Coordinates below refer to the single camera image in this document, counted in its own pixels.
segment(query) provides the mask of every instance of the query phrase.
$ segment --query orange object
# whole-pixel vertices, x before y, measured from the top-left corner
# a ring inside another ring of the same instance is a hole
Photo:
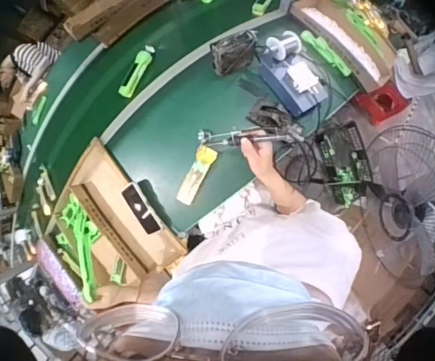
[[[354,100],[370,115],[374,126],[400,113],[409,104],[390,81],[374,92],[356,95]]]

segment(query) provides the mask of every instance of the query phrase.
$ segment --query light blue face mask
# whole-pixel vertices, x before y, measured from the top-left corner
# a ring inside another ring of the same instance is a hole
[[[193,268],[170,281],[154,304],[178,316],[181,346],[221,350],[246,317],[311,301],[303,284],[287,275],[257,265],[222,261]],[[175,331],[164,323],[143,322],[126,335],[171,341]],[[302,320],[263,323],[243,330],[233,343],[247,350],[330,344],[317,324]]]

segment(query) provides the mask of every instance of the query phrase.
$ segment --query striped shirt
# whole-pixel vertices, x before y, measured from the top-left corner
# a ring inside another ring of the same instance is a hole
[[[59,56],[58,50],[45,43],[37,42],[19,45],[11,54],[11,59],[17,68],[17,78],[21,83],[26,83],[38,68],[43,65],[52,66]]]

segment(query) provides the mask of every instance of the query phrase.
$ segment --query green work surface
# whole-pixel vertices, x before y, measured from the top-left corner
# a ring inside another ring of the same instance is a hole
[[[153,63],[136,90],[139,93],[192,50],[253,19],[253,3],[253,0],[220,0],[209,5],[195,1],[173,2],[104,50],[78,78],[45,128],[27,174],[20,216],[28,215],[26,210],[29,206],[38,202],[35,187],[39,165],[44,163],[47,166],[56,193],[60,194],[91,139],[99,137],[132,100],[120,96],[118,90],[137,52],[145,45],[157,50]],[[268,11],[275,10],[277,6],[278,2]],[[45,119],[67,80],[96,46],[93,39],[88,39],[73,44],[64,52],[47,79],[49,93],[41,119]],[[36,130],[37,127],[27,124],[23,132],[22,165],[29,154],[26,145],[32,143]]]
[[[291,16],[286,16],[257,30],[264,40],[284,30],[301,33],[305,29]],[[311,50],[307,54],[318,62],[323,61]],[[356,93],[357,85],[351,77],[343,77],[329,65],[325,68],[333,88],[341,94],[333,96],[331,109],[335,111]],[[274,99],[255,69],[219,78],[212,69],[211,56],[207,55],[151,97],[108,143],[108,149],[125,172],[142,185],[156,211],[176,232],[188,230],[253,179],[241,151],[227,149],[212,165],[192,205],[176,200],[195,159],[199,129],[217,133],[230,131],[234,126],[237,129],[253,126],[245,116],[257,98],[238,85],[240,78],[249,80]],[[325,115],[328,102],[329,99],[322,103],[321,117]],[[317,111],[300,120],[306,134],[315,131],[317,121]]]

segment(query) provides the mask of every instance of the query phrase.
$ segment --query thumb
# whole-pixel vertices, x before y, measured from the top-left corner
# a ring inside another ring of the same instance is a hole
[[[247,138],[241,139],[241,151],[246,158],[256,158],[258,156],[256,148]]]

